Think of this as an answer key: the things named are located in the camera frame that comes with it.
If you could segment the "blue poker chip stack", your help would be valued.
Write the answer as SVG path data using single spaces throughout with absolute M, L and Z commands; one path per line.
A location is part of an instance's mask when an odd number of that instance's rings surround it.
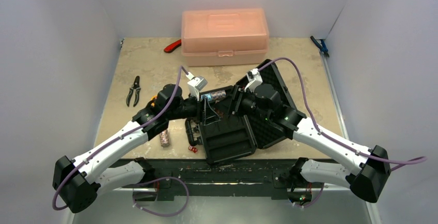
M 212 96 L 211 94 L 203 94 L 201 96 L 203 99 L 206 99 L 207 101 L 211 101 L 212 100 Z

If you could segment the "black plastic poker case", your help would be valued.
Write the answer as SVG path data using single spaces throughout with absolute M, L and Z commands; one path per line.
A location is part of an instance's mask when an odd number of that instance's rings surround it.
M 266 59 L 257 66 L 257 69 L 259 69 L 263 83 L 272 85 L 280 93 L 284 103 L 296 108 L 275 62 Z M 210 125 L 203 125 L 191 118 L 185 121 L 189 144 L 194 147 L 196 145 L 203 147 L 206 162 L 209 165 L 222 164 L 252 155 L 257 149 L 267 149 L 287 138 L 276 134 L 272 128 L 254 117 L 237 116 L 229 113 L 232 90 L 235 86 L 244 89 L 247 83 L 247 77 L 243 77 L 232 86 L 210 90 L 201 94 L 209 94 L 220 90 L 226 91 L 226 97 L 220 101 L 214 101 L 213 105 L 215 110 L 218 109 L 224 113 L 221 121 Z

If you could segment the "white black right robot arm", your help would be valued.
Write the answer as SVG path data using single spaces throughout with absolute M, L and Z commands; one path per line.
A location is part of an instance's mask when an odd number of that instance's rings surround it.
M 307 182 L 347 187 L 360 199 L 376 203 L 391 174 L 386 149 L 362 146 L 342 138 L 284 103 L 272 85 L 261 84 L 254 92 L 235 86 L 229 113 L 260 120 L 276 134 L 294 139 L 329 156 L 335 163 L 302 159 L 290 172 L 296 186 Z

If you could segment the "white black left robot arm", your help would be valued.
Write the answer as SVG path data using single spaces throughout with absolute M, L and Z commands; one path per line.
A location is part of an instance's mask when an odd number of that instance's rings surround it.
M 75 158 L 63 156 L 55 163 L 52 208 L 79 213 L 98 196 L 124 186 L 156 186 L 171 176 L 158 178 L 143 157 L 114 167 L 131 150 L 145 144 L 168 128 L 171 120 L 196 118 L 217 102 L 210 94 L 184 99 L 177 84 L 168 84 L 110 138 Z

